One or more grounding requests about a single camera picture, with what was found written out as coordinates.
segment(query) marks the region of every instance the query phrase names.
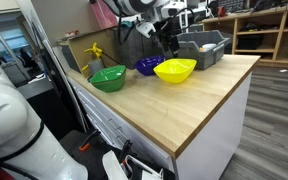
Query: gray floor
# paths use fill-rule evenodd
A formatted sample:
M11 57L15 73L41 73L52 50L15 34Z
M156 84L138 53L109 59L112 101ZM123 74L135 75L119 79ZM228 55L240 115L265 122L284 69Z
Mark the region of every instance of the gray floor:
M288 179L288 72L279 70L254 70L241 143L221 179Z

